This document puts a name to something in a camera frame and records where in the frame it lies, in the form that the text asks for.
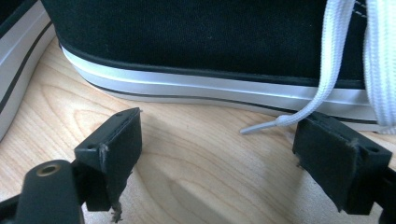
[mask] black plastic part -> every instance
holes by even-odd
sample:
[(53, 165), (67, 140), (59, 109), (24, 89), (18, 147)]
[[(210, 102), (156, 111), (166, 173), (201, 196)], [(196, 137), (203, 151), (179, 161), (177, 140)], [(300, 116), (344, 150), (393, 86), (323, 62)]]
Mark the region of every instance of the black plastic part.
[(391, 152), (317, 112), (299, 122), (293, 152), (339, 210), (370, 214)]
[(112, 116), (76, 147), (73, 165), (88, 210), (107, 211), (111, 205), (119, 212), (120, 195), (141, 151), (139, 108)]
[(29, 171), (21, 195), (0, 202), (0, 224), (83, 223), (80, 206), (114, 209), (142, 150), (140, 109), (122, 111), (76, 149), (76, 160), (49, 161)]
[(48, 161), (26, 174), (16, 223), (84, 223), (68, 161)]
[(378, 183), (375, 201), (384, 208), (379, 223), (396, 224), (396, 172), (388, 169)]
[(0, 224), (13, 223), (17, 213), (20, 195), (16, 195), (3, 202), (0, 202)]

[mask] black canvas sneaker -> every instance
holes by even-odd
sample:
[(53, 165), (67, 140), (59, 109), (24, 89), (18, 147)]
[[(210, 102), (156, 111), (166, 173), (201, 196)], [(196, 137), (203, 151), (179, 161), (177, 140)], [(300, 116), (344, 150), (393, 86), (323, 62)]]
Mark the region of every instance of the black canvas sneaker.
[(315, 110), (356, 130), (395, 131), (394, 0), (43, 4), (67, 59), (115, 96), (299, 111), (243, 133)]
[(30, 77), (55, 37), (36, 0), (7, 1), (0, 8), (0, 140), (18, 111)]

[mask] wooden surface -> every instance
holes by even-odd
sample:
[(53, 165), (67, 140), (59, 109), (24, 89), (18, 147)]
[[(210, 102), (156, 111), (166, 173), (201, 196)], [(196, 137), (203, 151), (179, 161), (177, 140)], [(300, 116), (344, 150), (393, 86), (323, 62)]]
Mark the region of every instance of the wooden surface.
[[(208, 105), (132, 102), (85, 82), (53, 40), (0, 143), (0, 201), (18, 194), (24, 174), (73, 149), (112, 114), (139, 106), (143, 153), (121, 198), (121, 223), (376, 223), (339, 214), (291, 152), (294, 128), (240, 135), (271, 117)], [(396, 151), (394, 136), (365, 133)], [(87, 213), (109, 223), (110, 213)]]

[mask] shoelace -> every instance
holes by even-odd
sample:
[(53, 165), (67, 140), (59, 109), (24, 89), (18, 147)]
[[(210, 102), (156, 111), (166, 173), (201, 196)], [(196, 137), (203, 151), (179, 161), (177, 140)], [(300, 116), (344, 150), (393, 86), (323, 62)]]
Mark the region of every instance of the shoelace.
[[(328, 0), (321, 38), (320, 80), (311, 102), (293, 115), (241, 130), (253, 133), (275, 126), (289, 126), (314, 112), (332, 92), (341, 67), (347, 30), (355, 0)], [(396, 1), (367, 0), (364, 43), (364, 76), (370, 104), (382, 133), (396, 133)]]

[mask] white rubber sole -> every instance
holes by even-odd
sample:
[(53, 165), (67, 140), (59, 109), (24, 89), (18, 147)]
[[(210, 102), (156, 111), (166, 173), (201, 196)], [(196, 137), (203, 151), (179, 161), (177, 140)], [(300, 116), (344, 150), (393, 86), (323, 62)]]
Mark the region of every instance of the white rubber sole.
[[(223, 105), (277, 116), (300, 110), (317, 91), (304, 86), (125, 70), (89, 62), (67, 49), (63, 51), (93, 86), (128, 100)], [(318, 111), (358, 131), (380, 130), (365, 90), (335, 89)]]
[(0, 140), (14, 119), (55, 30), (43, 5), (36, 2), (0, 39)]

